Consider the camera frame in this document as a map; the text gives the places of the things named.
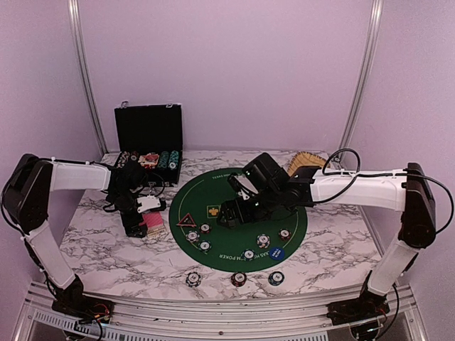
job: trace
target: red triangle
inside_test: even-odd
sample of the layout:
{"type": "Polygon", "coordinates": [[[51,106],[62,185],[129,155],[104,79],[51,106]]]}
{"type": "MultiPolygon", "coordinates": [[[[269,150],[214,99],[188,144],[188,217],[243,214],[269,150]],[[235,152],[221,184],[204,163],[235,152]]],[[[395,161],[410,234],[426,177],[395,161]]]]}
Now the red triangle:
{"type": "Polygon", "coordinates": [[[186,214],[185,217],[177,224],[177,226],[182,227],[196,227],[196,223],[194,222],[193,217],[189,213],[186,214]]]}

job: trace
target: poker mat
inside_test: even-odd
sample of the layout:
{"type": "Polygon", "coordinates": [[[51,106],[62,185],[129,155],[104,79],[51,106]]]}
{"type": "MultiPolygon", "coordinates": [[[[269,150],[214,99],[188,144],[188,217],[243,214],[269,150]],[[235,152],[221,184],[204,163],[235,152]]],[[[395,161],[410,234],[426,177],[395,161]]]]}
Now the poker mat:
{"type": "Polygon", "coordinates": [[[304,207],[290,215],[285,209],[273,213],[271,220],[237,225],[228,229],[217,224],[220,206],[226,200],[236,198],[237,193],[227,182],[231,173],[241,174],[241,168],[222,168],[201,174],[186,183],[177,193],[169,210],[169,224],[172,235],[180,248],[198,263],[210,268],[228,272],[253,272],[275,266],[290,257],[300,246],[306,234],[308,220],[304,207]],[[202,224],[209,224],[210,233],[200,231],[202,224]],[[291,239],[283,241],[279,231],[287,229],[291,239]],[[197,242],[189,242],[189,232],[197,232],[197,242]],[[260,248],[257,237],[269,236],[270,245],[260,248]],[[200,243],[208,241],[211,248],[200,250],[200,243]],[[273,259],[269,251],[279,247],[284,251],[279,259],[273,259]],[[245,260],[244,250],[252,250],[255,257],[245,260]]]}

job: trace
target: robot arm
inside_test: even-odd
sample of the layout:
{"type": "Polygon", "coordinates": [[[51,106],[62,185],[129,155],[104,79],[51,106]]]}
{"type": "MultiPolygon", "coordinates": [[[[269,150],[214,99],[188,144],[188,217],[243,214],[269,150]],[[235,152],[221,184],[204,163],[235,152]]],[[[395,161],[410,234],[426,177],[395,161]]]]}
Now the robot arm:
{"type": "Polygon", "coordinates": [[[368,274],[360,296],[328,305],[327,316],[334,325],[388,313],[386,295],[392,285],[412,265],[419,251],[436,237],[434,198],[417,163],[408,163],[404,170],[358,173],[337,170],[326,174],[319,167],[304,166],[288,176],[269,154],[263,153],[248,163],[242,173],[228,178],[239,195],[224,202],[218,216],[218,224],[228,228],[268,220],[279,208],[293,212],[298,206],[313,207],[326,202],[403,212],[401,230],[368,274]]]}
{"type": "Polygon", "coordinates": [[[87,311],[96,312],[95,306],[103,304],[111,310],[112,303],[82,294],[82,282],[64,260],[48,224],[50,192],[106,190],[107,201],[121,212],[126,233],[144,237],[146,226],[139,226],[140,213],[162,210],[166,204],[156,198],[139,198],[132,192],[146,184],[144,169],[133,161],[123,168],[113,168],[88,162],[43,160],[31,154],[22,156],[2,193],[2,205],[23,232],[31,258],[54,288],[54,310],[86,318],[87,311]]]}

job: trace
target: purple wall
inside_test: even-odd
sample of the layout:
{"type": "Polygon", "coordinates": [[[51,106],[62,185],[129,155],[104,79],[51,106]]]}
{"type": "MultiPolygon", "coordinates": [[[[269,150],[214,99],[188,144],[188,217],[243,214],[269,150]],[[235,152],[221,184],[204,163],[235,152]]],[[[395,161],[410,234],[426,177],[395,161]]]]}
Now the purple wall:
{"type": "Polygon", "coordinates": [[[186,148],[336,149],[371,1],[80,1],[108,147],[113,109],[180,102],[186,148]]]}
{"type": "MultiPolygon", "coordinates": [[[[98,159],[67,2],[2,1],[0,41],[0,186],[23,153],[98,159]]],[[[81,194],[52,196],[50,223],[59,241],[81,194]]],[[[10,340],[37,271],[19,234],[0,220],[0,339],[10,340]]]]}
{"type": "MultiPolygon", "coordinates": [[[[386,1],[373,71],[351,146],[365,169],[421,163],[455,192],[455,2],[386,1]]],[[[435,188],[437,221],[449,204],[435,188]]],[[[385,245],[399,215],[368,210],[385,245]]],[[[422,252],[410,271],[412,289],[431,341],[453,340],[455,224],[422,252]]]]}

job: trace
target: white marble tabletop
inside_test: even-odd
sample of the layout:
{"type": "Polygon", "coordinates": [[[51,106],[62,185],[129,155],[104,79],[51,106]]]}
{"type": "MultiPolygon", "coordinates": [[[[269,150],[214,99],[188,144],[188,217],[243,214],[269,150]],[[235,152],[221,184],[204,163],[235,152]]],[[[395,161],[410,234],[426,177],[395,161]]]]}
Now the white marble tabletop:
{"type": "MultiPolygon", "coordinates": [[[[295,154],[269,153],[285,168],[295,154]]],[[[179,188],[191,178],[218,168],[243,167],[259,154],[184,151],[178,187],[164,191],[168,207],[179,188]]],[[[117,155],[108,154],[103,161],[113,164],[117,155]]],[[[273,268],[249,273],[247,283],[236,288],[230,282],[231,273],[201,265],[180,250],[168,229],[168,209],[162,212],[168,229],[162,238],[128,238],[119,213],[103,211],[102,206],[107,204],[104,198],[100,192],[85,192],[60,246],[85,290],[93,293],[169,300],[269,298],[362,283],[380,260],[356,207],[319,205],[306,209],[308,229],[297,251],[273,268]],[[203,277],[197,288],[185,283],[192,271],[203,277]],[[283,272],[285,281],[280,286],[268,283],[272,271],[283,272]]]]}

